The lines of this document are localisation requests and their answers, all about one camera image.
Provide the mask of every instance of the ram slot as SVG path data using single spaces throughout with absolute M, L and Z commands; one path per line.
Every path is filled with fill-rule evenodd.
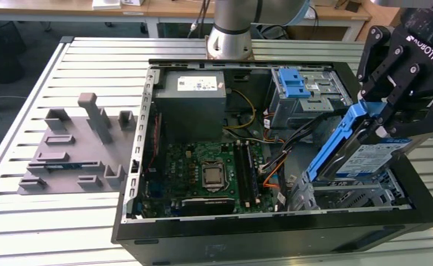
M 259 186 L 249 145 L 241 142 L 233 145 L 237 166 L 237 180 L 241 205 L 247 208 L 257 203 Z

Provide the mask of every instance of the power supply label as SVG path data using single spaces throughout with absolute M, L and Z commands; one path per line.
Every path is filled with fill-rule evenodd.
M 178 78 L 178 91 L 216 91 L 217 87 L 216 76 L 182 76 Z
M 339 177 L 363 177 L 375 173 L 391 160 L 392 153 L 412 142 L 411 139 L 383 139 L 376 145 L 361 145 L 349 160 L 341 166 Z

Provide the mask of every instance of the slotted aluminum surface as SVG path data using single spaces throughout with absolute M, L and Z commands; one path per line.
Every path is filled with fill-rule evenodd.
M 355 72 L 361 52 L 360 43 L 255 41 L 256 59 L 348 62 Z M 65 107 L 70 115 L 86 115 L 78 108 L 78 95 L 94 92 L 109 115 L 130 109 L 137 114 L 150 58 L 204 59 L 205 44 L 126 38 L 76 38 L 72 44 L 60 44 L 0 146 L 0 265 L 140 265 L 110 242 L 117 192 L 21 196 L 17 189 L 44 137 L 48 109 Z M 433 139 L 411 159 L 433 194 Z M 360 254 L 243 264 L 433 265 L 433 229 Z

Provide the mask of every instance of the blue drive bay bracket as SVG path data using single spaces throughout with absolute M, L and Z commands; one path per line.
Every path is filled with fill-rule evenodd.
M 369 115 L 371 117 L 379 116 L 385 105 L 387 103 L 367 103 L 360 101 L 357 104 L 351 106 L 339 127 L 332 133 L 332 136 L 329 137 L 307 170 L 311 181 L 316 180 L 319 176 L 319 169 L 325 161 L 331 158 L 331 155 L 336 152 L 339 144 L 348 140 L 352 136 L 356 119 L 364 115 Z
M 311 98 L 312 93 L 305 88 L 305 78 L 295 68 L 279 70 L 280 82 L 288 98 Z

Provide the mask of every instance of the green circuit board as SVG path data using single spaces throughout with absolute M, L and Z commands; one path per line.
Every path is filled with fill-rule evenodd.
M 255 166 L 265 163 L 260 143 L 251 145 Z M 225 187 L 209 191 L 204 187 L 205 164 L 221 165 L 225 171 Z M 178 202 L 188 198 L 216 197 L 236 200 L 235 213 L 256 213 L 273 211 L 271 190 L 260 191 L 260 204 L 249 208 L 240 202 L 237 166 L 233 154 L 233 143 L 198 142 L 172 144 L 168 147 L 165 180 L 161 184 L 162 197 L 150 202 L 157 217 L 173 217 L 169 201 Z

